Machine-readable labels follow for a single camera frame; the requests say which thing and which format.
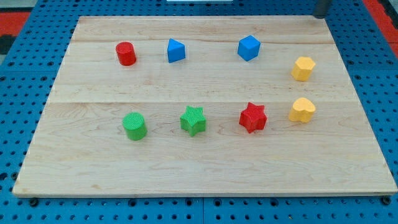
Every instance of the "toy block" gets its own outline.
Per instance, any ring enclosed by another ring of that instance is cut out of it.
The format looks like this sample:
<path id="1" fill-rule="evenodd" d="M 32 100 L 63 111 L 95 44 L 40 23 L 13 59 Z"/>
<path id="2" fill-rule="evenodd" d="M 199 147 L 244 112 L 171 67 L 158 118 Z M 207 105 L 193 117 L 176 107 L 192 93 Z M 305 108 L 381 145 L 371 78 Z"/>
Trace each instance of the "toy block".
<path id="1" fill-rule="evenodd" d="M 176 62 L 185 58 L 185 45 L 176 40 L 170 39 L 167 46 L 167 57 L 169 63 Z"/>
<path id="2" fill-rule="evenodd" d="M 130 42 L 121 42 L 116 46 L 116 53 L 121 65 L 129 66 L 137 61 L 134 46 Z"/>
<path id="3" fill-rule="evenodd" d="M 264 109 L 264 105 L 248 103 L 248 107 L 241 112 L 239 124 L 244 126 L 248 133 L 252 133 L 254 130 L 263 130 L 267 122 Z"/>
<path id="4" fill-rule="evenodd" d="M 310 57 L 299 57 L 292 70 L 293 78 L 297 81 L 307 81 L 316 63 Z"/>
<path id="5" fill-rule="evenodd" d="M 180 117 L 181 128 L 194 137 L 198 132 L 206 130 L 206 118 L 203 115 L 203 108 L 187 106 L 185 113 Z"/>
<path id="6" fill-rule="evenodd" d="M 289 120 L 308 123 L 310 122 L 315 110 L 316 107 L 310 100 L 299 98 L 293 103 L 292 109 L 289 113 Z"/>
<path id="7" fill-rule="evenodd" d="M 238 55 L 245 61 L 250 61 L 259 55 L 261 43 L 252 35 L 239 41 Z"/>
<path id="8" fill-rule="evenodd" d="M 127 137 L 134 141 L 144 138 L 147 134 L 144 117 L 140 113 L 127 114 L 123 119 L 123 127 Z"/>

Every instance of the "wooden board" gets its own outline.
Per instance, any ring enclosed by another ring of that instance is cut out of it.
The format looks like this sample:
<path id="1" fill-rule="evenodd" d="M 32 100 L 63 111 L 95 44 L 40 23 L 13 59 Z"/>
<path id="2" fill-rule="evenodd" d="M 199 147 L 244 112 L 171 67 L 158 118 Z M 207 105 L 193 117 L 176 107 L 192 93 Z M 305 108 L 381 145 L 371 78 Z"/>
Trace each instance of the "wooden board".
<path id="1" fill-rule="evenodd" d="M 239 39 L 262 42 L 258 58 Z M 169 38 L 187 59 L 167 63 Z M 114 48 L 132 41 L 138 61 Z M 297 57 L 317 66 L 307 82 Z M 317 107 L 308 124 L 292 103 Z M 238 124 L 248 101 L 265 104 L 265 130 Z M 180 129 L 187 105 L 204 107 L 207 130 Z M 121 121 L 142 113 L 147 137 Z M 13 189 L 18 197 L 266 197 L 397 192 L 324 20 L 311 16 L 81 17 Z"/>

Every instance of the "blue perforated surface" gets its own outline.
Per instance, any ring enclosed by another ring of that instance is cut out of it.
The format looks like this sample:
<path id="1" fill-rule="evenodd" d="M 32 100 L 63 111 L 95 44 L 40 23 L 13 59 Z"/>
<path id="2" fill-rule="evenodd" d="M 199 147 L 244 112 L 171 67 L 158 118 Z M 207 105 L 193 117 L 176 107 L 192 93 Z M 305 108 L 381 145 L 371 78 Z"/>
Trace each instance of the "blue perforated surface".
<path id="1" fill-rule="evenodd" d="M 34 200 L 11 194 L 13 177 L 79 16 L 305 15 L 314 5 L 315 0 L 176 6 L 164 0 L 39 0 L 0 67 L 0 223 L 397 223 L 397 196 L 391 201 L 380 197 L 41 198 L 33 207 L 29 202 Z M 361 1 L 335 0 L 326 21 L 397 180 L 398 61 Z"/>

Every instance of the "green cylinder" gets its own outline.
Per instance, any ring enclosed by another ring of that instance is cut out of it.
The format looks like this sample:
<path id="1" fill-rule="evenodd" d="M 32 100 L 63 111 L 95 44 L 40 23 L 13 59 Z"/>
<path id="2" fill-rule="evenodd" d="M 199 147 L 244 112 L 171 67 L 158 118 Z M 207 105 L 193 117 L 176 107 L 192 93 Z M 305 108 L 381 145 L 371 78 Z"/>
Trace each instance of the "green cylinder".
<path id="1" fill-rule="evenodd" d="M 140 113 L 127 114 L 123 118 L 123 127 L 127 137 L 134 141 L 142 139 L 147 134 L 144 117 Z"/>

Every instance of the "blue cube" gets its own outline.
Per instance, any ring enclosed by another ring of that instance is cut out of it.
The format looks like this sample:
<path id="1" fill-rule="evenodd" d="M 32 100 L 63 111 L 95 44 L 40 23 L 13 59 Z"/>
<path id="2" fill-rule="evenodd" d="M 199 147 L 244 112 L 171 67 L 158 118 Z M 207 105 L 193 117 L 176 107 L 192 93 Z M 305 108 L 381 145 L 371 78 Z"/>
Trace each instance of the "blue cube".
<path id="1" fill-rule="evenodd" d="M 170 39 L 169 46 L 167 47 L 167 56 L 169 58 L 169 63 L 184 59 L 185 45 L 176 40 Z"/>
<path id="2" fill-rule="evenodd" d="M 245 61 L 250 61 L 259 55 L 261 43 L 252 35 L 239 41 L 238 55 Z"/>

